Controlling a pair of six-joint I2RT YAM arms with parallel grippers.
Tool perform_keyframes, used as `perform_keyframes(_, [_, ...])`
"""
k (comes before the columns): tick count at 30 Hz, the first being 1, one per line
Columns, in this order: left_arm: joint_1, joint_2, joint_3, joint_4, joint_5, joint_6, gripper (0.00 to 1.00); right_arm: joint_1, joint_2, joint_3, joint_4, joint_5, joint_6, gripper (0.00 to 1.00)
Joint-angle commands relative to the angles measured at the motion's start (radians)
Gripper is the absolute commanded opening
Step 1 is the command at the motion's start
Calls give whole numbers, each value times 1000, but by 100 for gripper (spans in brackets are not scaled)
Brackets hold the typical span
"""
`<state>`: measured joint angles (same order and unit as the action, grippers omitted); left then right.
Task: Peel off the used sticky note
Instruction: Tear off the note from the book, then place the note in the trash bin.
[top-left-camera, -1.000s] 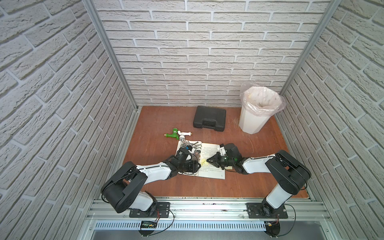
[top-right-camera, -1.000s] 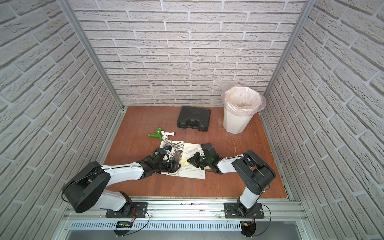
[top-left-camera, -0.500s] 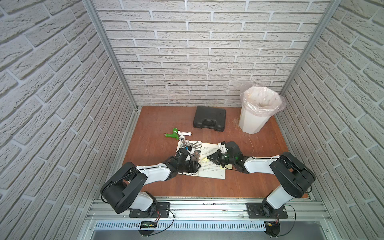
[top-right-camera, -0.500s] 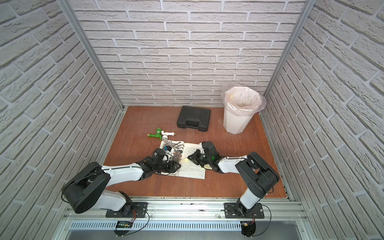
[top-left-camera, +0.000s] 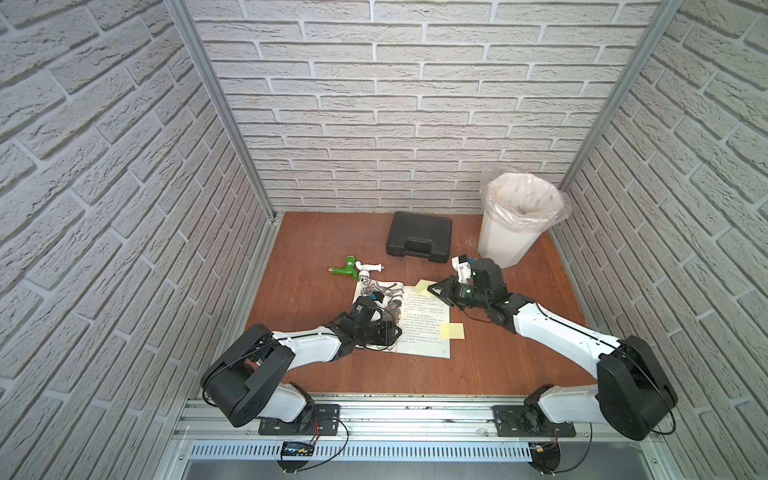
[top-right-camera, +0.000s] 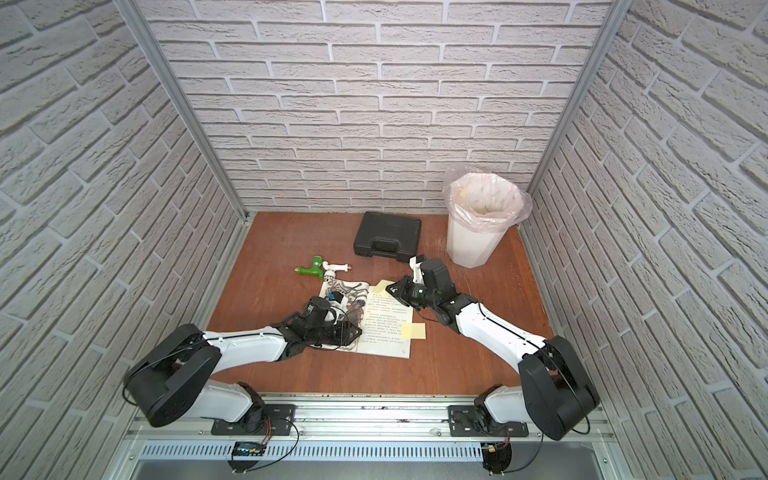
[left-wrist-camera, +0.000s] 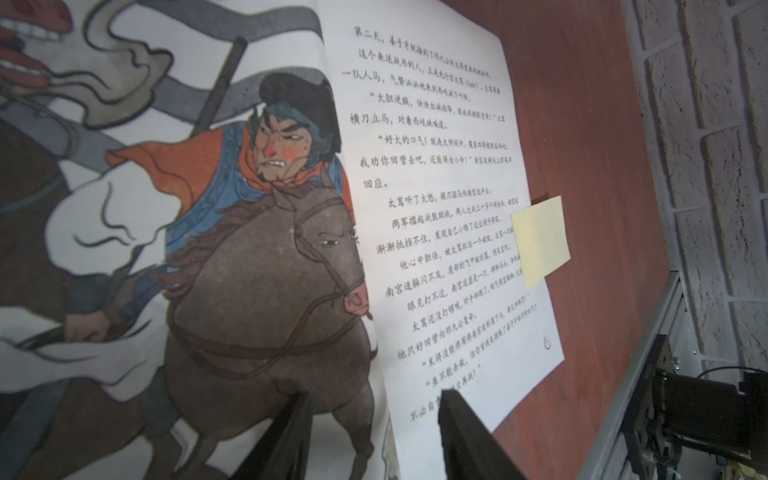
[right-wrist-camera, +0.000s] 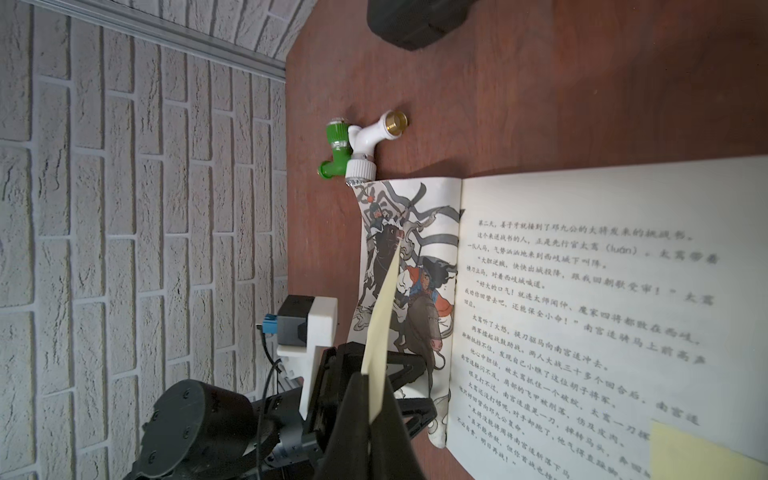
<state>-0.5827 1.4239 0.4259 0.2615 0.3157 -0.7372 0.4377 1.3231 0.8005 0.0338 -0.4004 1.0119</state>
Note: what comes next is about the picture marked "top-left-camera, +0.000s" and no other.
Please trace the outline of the yellow sticky note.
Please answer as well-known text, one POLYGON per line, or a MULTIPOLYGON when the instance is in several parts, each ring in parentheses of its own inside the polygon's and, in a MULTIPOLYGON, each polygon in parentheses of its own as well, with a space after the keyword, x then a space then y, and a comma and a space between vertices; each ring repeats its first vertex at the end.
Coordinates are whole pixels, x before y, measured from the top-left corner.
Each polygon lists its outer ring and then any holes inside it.
POLYGON ((439 324, 439 336, 442 340, 464 340, 465 330, 463 323, 444 322, 439 324))
POLYGON ((429 287, 434 284, 435 284, 434 281, 421 279, 413 287, 413 292, 415 294, 424 295, 427 297, 432 296, 432 293, 429 291, 429 287))

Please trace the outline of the illustrated comic book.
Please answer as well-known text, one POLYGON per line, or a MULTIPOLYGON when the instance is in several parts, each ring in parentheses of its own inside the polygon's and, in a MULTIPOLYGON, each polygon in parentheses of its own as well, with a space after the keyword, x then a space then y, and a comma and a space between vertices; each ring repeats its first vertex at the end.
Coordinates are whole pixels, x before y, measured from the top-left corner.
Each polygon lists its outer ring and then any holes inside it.
POLYGON ((450 322, 449 306, 433 295, 415 294, 413 287, 400 290, 403 294, 399 319, 402 335, 385 352, 449 359, 450 341, 439 336, 439 324, 450 322))

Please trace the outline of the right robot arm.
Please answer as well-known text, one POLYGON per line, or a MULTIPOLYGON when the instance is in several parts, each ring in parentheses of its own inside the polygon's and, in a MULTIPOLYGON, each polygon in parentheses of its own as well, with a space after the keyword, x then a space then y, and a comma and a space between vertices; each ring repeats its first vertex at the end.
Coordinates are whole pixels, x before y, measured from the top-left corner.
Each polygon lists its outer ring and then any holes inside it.
POLYGON ((591 330, 510 292, 491 259, 459 256, 452 265, 455 274, 428 286, 431 295, 462 311, 483 310, 492 324, 548 347, 594 378, 592 385, 544 385, 530 394, 524 416, 535 425, 603 423, 643 440, 674 417, 678 395, 645 340, 591 330))

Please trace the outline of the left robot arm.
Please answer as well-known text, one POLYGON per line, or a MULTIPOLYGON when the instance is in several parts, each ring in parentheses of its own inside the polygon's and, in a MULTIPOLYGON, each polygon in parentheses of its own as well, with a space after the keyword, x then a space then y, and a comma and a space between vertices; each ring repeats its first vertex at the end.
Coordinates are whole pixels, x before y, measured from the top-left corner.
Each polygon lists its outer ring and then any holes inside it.
POLYGON ((359 349, 386 350, 402 335, 402 300, 383 305, 381 294, 362 295, 347 312, 311 330, 278 332, 263 324, 248 328, 206 370, 203 397, 234 427, 254 419, 275 420, 302 432, 315 422, 315 402, 287 372, 338 361, 359 349))

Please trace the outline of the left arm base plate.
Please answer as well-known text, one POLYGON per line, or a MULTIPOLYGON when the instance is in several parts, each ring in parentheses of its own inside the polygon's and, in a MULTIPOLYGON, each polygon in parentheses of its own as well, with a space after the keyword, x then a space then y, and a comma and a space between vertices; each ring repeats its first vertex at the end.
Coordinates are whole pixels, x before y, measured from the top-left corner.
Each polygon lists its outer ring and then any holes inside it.
POLYGON ((320 403, 307 406, 292 422, 262 419, 258 433, 262 436, 335 436, 339 427, 339 404, 320 403))

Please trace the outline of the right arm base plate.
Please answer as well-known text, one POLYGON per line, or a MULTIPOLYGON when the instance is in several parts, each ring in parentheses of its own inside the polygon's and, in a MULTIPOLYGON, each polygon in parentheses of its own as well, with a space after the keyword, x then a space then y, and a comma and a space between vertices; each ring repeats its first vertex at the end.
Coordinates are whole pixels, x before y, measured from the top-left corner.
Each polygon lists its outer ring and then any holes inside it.
POLYGON ((525 405, 496 405, 491 407, 497 436, 504 437, 563 437, 573 438, 572 423, 553 423, 539 407, 525 405))

